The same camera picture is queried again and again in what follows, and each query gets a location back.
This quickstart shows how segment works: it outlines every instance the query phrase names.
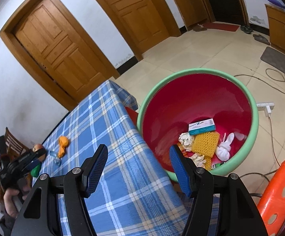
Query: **white cloth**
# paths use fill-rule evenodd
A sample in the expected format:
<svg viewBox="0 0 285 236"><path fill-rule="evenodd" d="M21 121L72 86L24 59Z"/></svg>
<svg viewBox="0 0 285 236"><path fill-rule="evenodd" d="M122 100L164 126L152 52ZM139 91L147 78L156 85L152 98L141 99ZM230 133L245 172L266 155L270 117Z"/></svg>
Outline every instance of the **white cloth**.
<svg viewBox="0 0 285 236"><path fill-rule="evenodd" d="M216 155L219 160L227 161L230 158L231 143L234 139L234 133L230 133L225 141L226 134L224 134L223 141L216 148Z"/></svg>
<svg viewBox="0 0 285 236"><path fill-rule="evenodd" d="M199 155L199 154L195 153L192 155L191 159L195 163L196 167L205 168L204 164L206 163L206 160L204 160L203 155Z"/></svg>
<svg viewBox="0 0 285 236"><path fill-rule="evenodd" d="M185 150L191 151L192 144L194 142L194 136L191 136L188 132L182 133L179 136L179 142L182 144Z"/></svg>

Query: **orange cloth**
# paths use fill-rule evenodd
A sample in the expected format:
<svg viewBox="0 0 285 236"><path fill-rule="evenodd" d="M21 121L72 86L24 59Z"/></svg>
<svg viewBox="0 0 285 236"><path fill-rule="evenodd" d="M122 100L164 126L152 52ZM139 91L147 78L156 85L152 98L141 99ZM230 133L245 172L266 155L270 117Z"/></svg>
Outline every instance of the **orange cloth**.
<svg viewBox="0 0 285 236"><path fill-rule="evenodd" d="M58 138L58 143L59 143L58 157L62 158L65 154L65 147L67 147L69 145L69 140L65 136L60 136Z"/></svg>

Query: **green rim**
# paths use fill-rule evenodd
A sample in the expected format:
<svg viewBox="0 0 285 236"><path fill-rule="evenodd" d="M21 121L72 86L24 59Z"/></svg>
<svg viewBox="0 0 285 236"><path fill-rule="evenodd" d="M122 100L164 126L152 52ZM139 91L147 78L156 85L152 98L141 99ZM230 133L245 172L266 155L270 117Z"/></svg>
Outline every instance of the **green rim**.
<svg viewBox="0 0 285 236"><path fill-rule="evenodd" d="M142 135L143 117L145 115L145 112L146 112L146 109L147 109L149 102L151 101L153 96L158 92L158 90L160 90L164 85L166 85L170 81L172 81L178 77L181 77L184 75L190 75L190 74L211 74L211 75L218 75L222 78L225 78L225 79L231 81L232 83L236 84L243 91L243 93L245 94L245 96L247 97L247 99L249 101L251 111L252 111L252 124L251 124L251 129L250 129L249 135L248 135L247 139L245 140L245 143L240 148L240 150L230 160L228 160L222 166L215 168L215 169L210 171L214 175L226 176L227 174L234 171L250 153L250 151L251 151L251 149L255 143L255 140L256 140L256 136L258 133L258 123L259 123L259 121L258 121L259 120L258 110L257 110L256 102L255 102L252 94L250 93L250 91L247 89L247 87L242 82L240 82L238 79L236 79L232 75L229 75L225 72L215 70L215 69L193 68L193 69L183 70L183 71L180 71L180 72L177 72L177 73L174 73L174 74L168 76L167 78L165 78L161 82L159 82L148 93L145 100L143 101L142 106L141 106L140 111L139 111L139 114L138 114L138 119L137 119L138 131ZM177 176L175 175L175 173L167 171L167 170L166 170L166 172L167 172L167 174L171 180L178 182L178 179L177 179Z"/></svg>

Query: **purple object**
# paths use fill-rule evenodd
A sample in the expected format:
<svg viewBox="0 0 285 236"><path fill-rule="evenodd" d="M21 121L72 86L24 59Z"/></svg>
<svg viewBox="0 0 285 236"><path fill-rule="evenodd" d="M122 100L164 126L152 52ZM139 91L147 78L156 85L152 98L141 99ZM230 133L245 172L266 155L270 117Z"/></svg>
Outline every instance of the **purple object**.
<svg viewBox="0 0 285 236"><path fill-rule="evenodd" d="M278 0L268 0L269 2L271 2L272 4L285 9L285 5L283 5L281 2L279 2Z"/></svg>

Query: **blue plaid tablecloth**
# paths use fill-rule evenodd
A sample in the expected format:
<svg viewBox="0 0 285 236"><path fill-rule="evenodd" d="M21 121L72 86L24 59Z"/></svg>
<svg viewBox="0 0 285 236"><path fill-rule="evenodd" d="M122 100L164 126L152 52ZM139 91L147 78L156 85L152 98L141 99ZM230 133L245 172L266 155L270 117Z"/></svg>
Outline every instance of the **blue plaid tablecloth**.
<svg viewBox="0 0 285 236"><path fill-rule="evenodd" d="M136 99L116 83L104 82L43 143L58 152L58 138L70 140L61 165L48 155L40 174L64 175L105 144L106 166L95 193L85 199L97 234L180 235L188 212L125 107L137 110ZM71 235L63 195L58 199L63 234Z"/></svg>

